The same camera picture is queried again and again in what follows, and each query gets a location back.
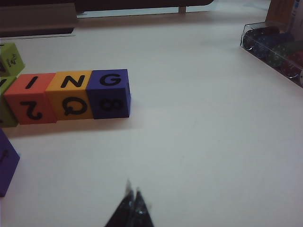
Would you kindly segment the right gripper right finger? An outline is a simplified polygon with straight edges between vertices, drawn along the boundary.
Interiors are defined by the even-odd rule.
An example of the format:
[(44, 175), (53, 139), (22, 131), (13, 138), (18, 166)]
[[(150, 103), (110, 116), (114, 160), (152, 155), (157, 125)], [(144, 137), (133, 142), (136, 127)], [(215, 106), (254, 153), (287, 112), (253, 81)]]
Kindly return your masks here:
[(134, 209), (132, 216), (133, 227), (154, 227), (153, 221), (149, 214), (147, 205), (141, 193), (141, 190), (137, 188), (136, 197), (134, 200)]

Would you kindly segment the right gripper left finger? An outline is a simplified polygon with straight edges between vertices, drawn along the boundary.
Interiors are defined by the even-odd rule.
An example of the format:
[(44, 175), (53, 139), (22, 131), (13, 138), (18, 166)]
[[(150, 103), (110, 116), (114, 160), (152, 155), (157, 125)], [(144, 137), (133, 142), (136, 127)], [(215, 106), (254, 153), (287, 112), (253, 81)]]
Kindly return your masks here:
[(131, 217), (134, 205), (134, 191), (128, 179), (125, 186), (125, 195), (116, 210), (106, 223), (106, 227), (126, 227)]

